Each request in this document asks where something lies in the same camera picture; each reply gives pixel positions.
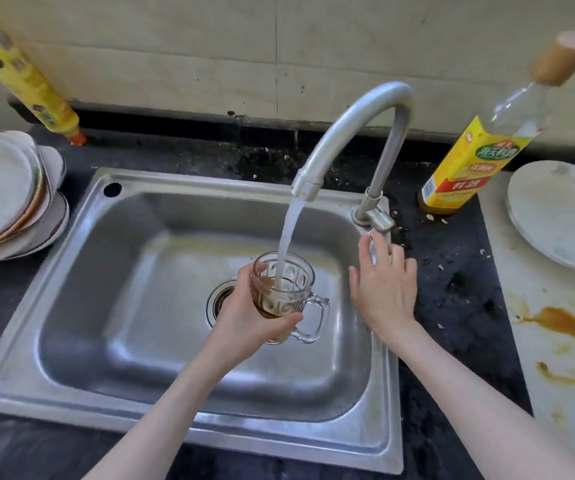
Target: right arm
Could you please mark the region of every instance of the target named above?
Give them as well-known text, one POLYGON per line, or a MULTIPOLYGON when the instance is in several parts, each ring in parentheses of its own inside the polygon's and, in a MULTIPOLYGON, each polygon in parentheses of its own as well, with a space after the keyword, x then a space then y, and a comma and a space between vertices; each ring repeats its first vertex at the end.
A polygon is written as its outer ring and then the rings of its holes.
POLYGON ((416 261, 373 233, 359 242, 360 272, 350 267, 355 306, 444 412, 486 480, 575 480, 575 453, 515 403, 441 348, 414 320, 416 261))

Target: curved faucet spout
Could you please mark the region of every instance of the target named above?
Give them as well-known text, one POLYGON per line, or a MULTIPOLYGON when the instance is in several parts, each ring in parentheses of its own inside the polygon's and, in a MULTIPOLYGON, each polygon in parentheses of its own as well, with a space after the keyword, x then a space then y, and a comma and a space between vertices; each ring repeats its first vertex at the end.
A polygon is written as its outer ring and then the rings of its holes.
POLYGON ((377 204, 410 127, 414 110, 413 99, 414 91, 403 82, 388 82, 361 96, 336 120, 316 145, 294 178, 292 195, 304 201, 313 201, 323 185, 323 176, 349 140, 375 116, 394 107, 392 129, 372 183, 365 191, 363 202, 353 213, 354 220, 360 225, 372 225, 381 232, 393 227, 394 221, 389 216, 389 220, 382 216, 378 212, 377 204))

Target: person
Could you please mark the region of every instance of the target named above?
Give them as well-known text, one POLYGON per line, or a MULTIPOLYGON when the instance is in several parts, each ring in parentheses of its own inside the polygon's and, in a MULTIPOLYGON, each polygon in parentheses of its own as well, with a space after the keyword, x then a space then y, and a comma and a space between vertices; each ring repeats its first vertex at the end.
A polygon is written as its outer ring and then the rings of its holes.
MULTIPOLYGON (((575 480, 575 453, 534 418, 443 350, 414 320, 417 265, 400 246, 373 233, 359 241, 360 270, 350 267, 351 297, 371 330, 427 388, 486 480, 575 480)), ((213 387, 265 341, 294 329, 293 313, 263 318, 252 303, 251 264, 202 351, 152 409, 85 475, 84 480, 163 480, 213 387)))

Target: mug rim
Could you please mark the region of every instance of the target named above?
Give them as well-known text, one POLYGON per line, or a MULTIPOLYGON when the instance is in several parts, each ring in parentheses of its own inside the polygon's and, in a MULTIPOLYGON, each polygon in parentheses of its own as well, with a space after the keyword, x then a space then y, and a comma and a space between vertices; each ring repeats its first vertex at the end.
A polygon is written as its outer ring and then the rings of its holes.
MULTIPOLYGON (((263 254, 261 254, 260 256, 258 256, 256 259, 254 259, 254 265, 252 265, 252 267, 251 267, 252 277, 254 277, 254 279, 255 279, 256 281, 258 281, 261 285, 263 285, 265 288, 269 288, 269 289, 272 290, 272 291, 276 291, 276 292, 280 292, 280 293, 286 293, 286 294, 297 294, 297 293, 304 293, 304 292, 306 292, 306 291, 307 291, 307 288, 306 288, 306 289, 299 290, 299 291, 285 291, 285 290, 281 290, 281 289, 279 289, 279 288, 274 288, 274 286, 267 286, 267 284, 263 283, 263 282, 259 279, 258 275, 256 274, 256 263, 258 263, 258 262, 263 262, 261 258, 264 258, 265 256, 268 256, 268 255, 270 255, 270 254, 276 254, 276 255, 278 256, 278 251, 268 251, 267 253, 263 253, 263 254)), ((290 256, 300 259, 300 260, 303 261, 303 263, 309 268, 309 271, 310 271, 311 274, 312 274, 312 281, 310 282, 308 288, 309 288, 310 291, 311 291, 311 290, 312 290, 312 286, 314 286, 314 282, 316 281, 316 273, 314 272, 313 266, 312 266, 310 263, 308 263, 308 262, 306 261, 306 259, 301 258, 299 255, 292 254, 292 253, 285 253, 285 261, 288 261, 288 258, 289 258, 290 256)))

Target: black countertop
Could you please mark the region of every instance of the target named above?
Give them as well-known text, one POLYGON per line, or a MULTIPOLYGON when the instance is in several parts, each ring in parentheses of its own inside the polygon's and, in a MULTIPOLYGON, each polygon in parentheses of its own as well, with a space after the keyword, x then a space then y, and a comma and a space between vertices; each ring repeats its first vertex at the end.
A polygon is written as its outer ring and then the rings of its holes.
MULTIPOLYGON (((103 166, 290 184, 307 158, 305 152, 280 145, 268 149, 110 131, 88 133, 90 143, 76 148, 44 128, 33 130, 39 144, 54 146, 65 157, 68 173, 61 191, 72 208, 96 169, 103 166)), ((434 168, 420 161, 437 161, 444 150, 443 145, 406 142, 385 186, 399 226, 393 240, 404 244, 408 255, 419 261, 416 317, 442 347, 531 413, 478 201, 473 199, 447 218, 447 224, 438 217, 429 220, 415 202, 415 192, 434 168)), ((364 192, 378 156, 378 148, 370 145, 349 149, 328 172, 325 187, 364 192)), ((0 262, 0 336, 46 255, 47 250, 0 262)), ((434 400, 401 362, 399 373, 402 478, 482 478, 434 400)), ((116 433, 0 415, 0 480, 80 479, 119 438, 116 433)), ((194 445, 181 447, 168 476, 233 480, 386 477, 194 445)))

